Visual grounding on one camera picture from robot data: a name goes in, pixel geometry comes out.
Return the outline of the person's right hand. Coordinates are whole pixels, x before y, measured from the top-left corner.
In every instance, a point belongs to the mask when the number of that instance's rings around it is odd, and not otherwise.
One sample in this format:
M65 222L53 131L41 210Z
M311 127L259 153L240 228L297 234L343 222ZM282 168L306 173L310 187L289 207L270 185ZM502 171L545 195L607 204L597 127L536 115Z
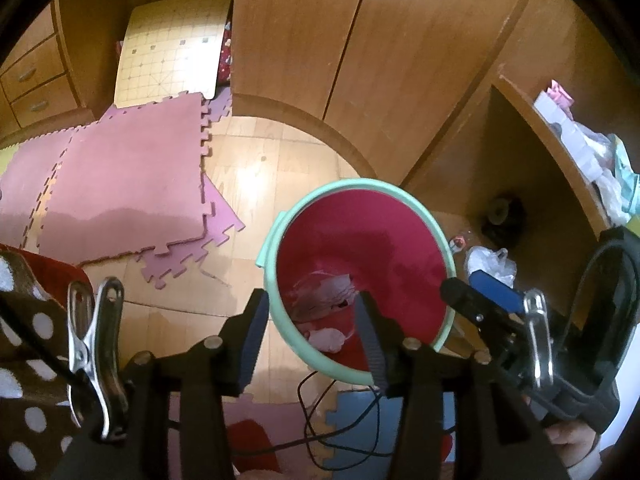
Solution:
M573 480L591 479L614 450L602 448L600 434L579 419L557 422L544 433Z

